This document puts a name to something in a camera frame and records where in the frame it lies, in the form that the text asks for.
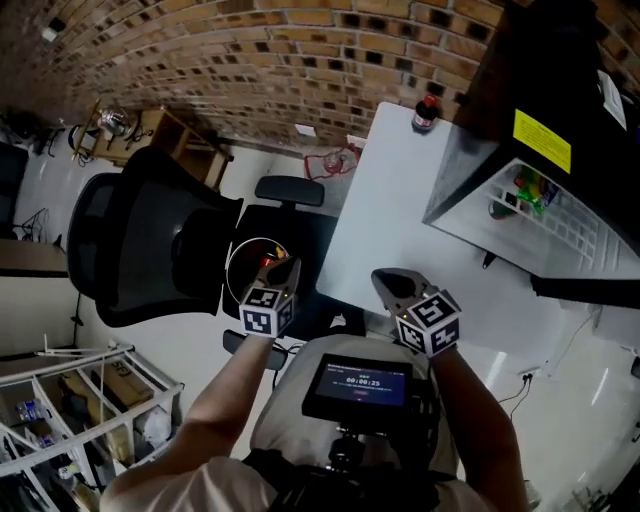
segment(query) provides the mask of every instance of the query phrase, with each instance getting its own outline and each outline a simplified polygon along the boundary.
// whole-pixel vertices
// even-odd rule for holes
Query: plastic bottle
[[[35,421],[45,417],[45,409],[37,398],[20,402],[15,409],[22,421]]]
[[[51,433],[49,435],[39,437],[38,438],[38,446],[40,446],[40,448],[42,448],[44,450],[45,448],[49,448],[50,446],[53,446],[59,440],[60,439],[58,439],[56,435]]]
[[[431,131],[440,114],[440,109],[436,106],[437,103],[438,100],[433,94],[427,94],[424,97],[424,101],[418,102],[411,120],[411,127],[414,132],[424,135]]]

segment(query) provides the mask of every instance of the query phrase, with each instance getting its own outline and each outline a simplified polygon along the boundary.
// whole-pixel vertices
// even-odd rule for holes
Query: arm
[[[272,339],[247,336],[196,398],[166,455],[116,478],[104,499],[159,476],[193,471],[212,457],[229,456],[251,412],[272,344]]]
[[[431,364],[467,483],[500,512],[529,510],[509,417],[456,349]]]

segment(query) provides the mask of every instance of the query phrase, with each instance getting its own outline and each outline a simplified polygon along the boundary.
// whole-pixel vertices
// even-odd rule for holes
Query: display screen
[[[403,406],[405,374],[329,363],[316,394],[374,405]]]

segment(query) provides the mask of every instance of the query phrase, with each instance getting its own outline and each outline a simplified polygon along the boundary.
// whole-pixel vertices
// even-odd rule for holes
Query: chair armrest
[[[260,178],[255,194],[261,199],[308,206],[322,206],[324,202],[324,186],[321,183],[294,176],[264,176]]]

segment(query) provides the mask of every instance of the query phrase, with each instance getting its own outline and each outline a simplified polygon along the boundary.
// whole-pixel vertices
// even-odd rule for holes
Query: brick wall
[[[518,0],[528,3],[529,0]],[[640,12],[596,0],[606,66],[640,81]],[[308,144],[366,136],[381,101],[425,91],[452,119],[504,0],[5,0],[0,104],[83,122],[109,103],[167,104],[221,135]],[[66,29],[40,32],[53,17]]]

